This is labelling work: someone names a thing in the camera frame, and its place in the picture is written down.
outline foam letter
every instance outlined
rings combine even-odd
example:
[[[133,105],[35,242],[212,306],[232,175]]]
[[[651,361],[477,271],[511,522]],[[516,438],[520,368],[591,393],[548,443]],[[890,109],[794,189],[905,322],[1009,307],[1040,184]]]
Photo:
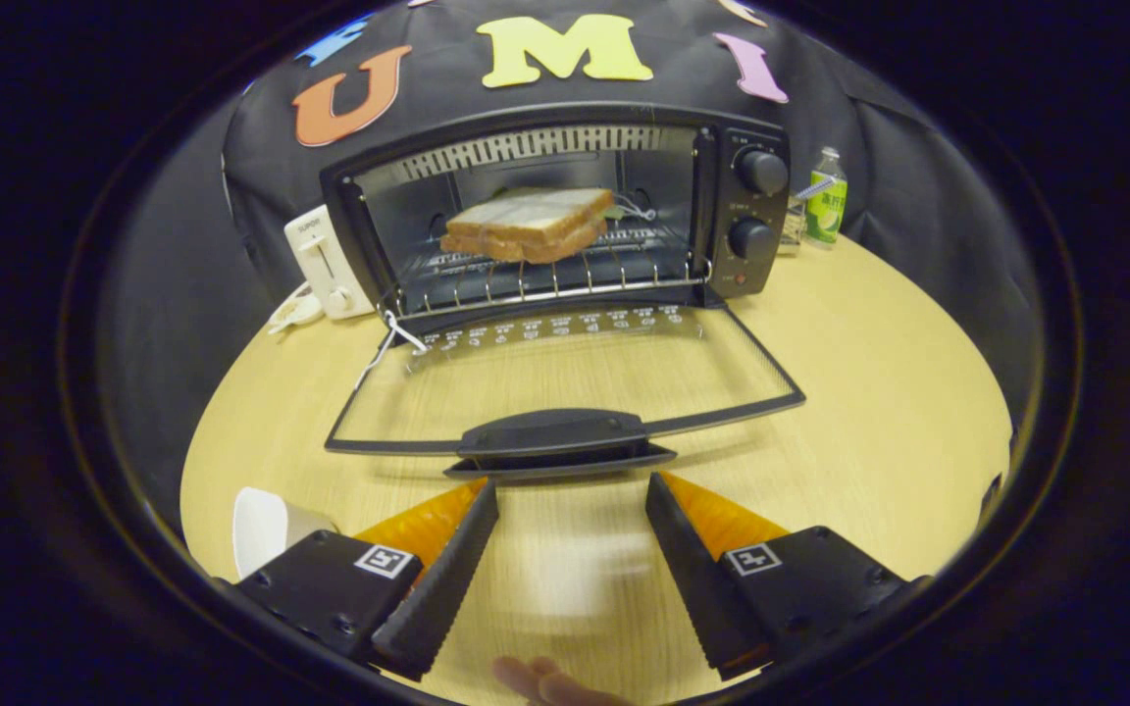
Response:
[[[718,41],[731,50],[734,62],[739,64],[740,80],[737,86],[742,93],[775,103],[788,102],[788,94],[784,93],[784,89],[779,88],[779,85],[775,84],[775,77],[770,75],[770,68],[766,67],[765,49],[730,34],[713,33],[713,36],[716,36]]]
[[[727,10],[731,10],[736,17],[745,19],[745,21],[753,23],[755,26],[767,26],[766,19],[758,18],[753,14],[753,10],[745,8],[744,5],[736,3],[734,0],[718,0],[718,5],[722,5]]]
[[[368,25],[368,18],[373,17],[373,12],[364,15],[363,18],[356,19],[349,26],[345,26],[337,30],[332,35],[325,37],[325,40],[319,41],[318,44],[304,49],[299,56],[311,58],[308,67],[315,67],[318,63],[323,62],[323,60],[329,59],[338,50],[344,49],[346,45],[354,43],[354,41],[359,40],[363,28]]]
[[[333,89],[346,75],[333,75],[295,97],[295,137],[304,147],[324,147],[346,138],[382,116],[399,95],[399,58],[412,46],[395,46],[360,63],[368,71],[368,94],[350,113],[333,114]]]
[[[640,62],[631,43],[634,23],[616,15],[583,15],[565,34],[536,18],[503,18],[479,26],[490,36],[490,72],[483,77],[487,88],[533,84],[541,71],[525,63],[525,55],[539,59],[557,78],[573,75],[583,53],[591,60],[584,75],[603,80],[647,80],[651,69]]]

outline round table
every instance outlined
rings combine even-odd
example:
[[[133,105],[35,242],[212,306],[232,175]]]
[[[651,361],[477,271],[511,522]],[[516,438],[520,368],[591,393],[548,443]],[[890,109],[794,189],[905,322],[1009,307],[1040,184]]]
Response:
[[[1009,465],[1005,399],[967,335],[844,238],[780,258],[765,291],[730,305],[807,402],[658,438],[678,451],[659,468],[789,531],[833,528],[905,579],[945,566]],[[181,487],[185,542],[212,576],[237,581],[232,522],[243,487],[356,533],[458,485],[441,472],[445,459],[323,450],[384,334],[373,316],[260,331],[229,368]],[[636,703],[721,688],[644,514],[650,472],[499,487],[499,522],[423,691],[521,703],[489,673],[499,654],[547,654]]]

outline oven knob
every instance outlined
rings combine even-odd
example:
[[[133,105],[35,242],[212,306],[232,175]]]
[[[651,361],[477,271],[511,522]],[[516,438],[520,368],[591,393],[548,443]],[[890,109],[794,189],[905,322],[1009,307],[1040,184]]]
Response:
[[[739,173],[744,186],[756,193],[765,193],[766,197],[773,197],[788,188],[788,165],[779,156],[762,149],[749,149],[740,155],[734,171]]]
[[[331,308],[337,310],[337,312],[346,312],[351,307],[351,295],[348,290],[338,287],[338,289],[331,291],[329,295],[329,305]]]
[[[731,252],[745,260],[768,260],[775,255],[779,241],[773,228],[763,220],[742,219],[727,234]]]

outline bread slice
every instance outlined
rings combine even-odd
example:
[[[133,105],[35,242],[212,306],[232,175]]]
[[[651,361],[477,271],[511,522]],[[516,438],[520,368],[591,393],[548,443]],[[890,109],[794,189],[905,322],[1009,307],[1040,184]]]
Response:
[[[450,219],[440,246],[511,263],[553,263],[596,242],[611,204],[609,189],[514,189]]]

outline screw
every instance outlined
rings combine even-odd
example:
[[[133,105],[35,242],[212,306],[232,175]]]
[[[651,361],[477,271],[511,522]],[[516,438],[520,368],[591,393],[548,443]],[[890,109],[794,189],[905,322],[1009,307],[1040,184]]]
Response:
[[[348,620],[348,617],[338,613],[333,616],[333,629],[337,629],[342,635],[355,635],[355,626]]]

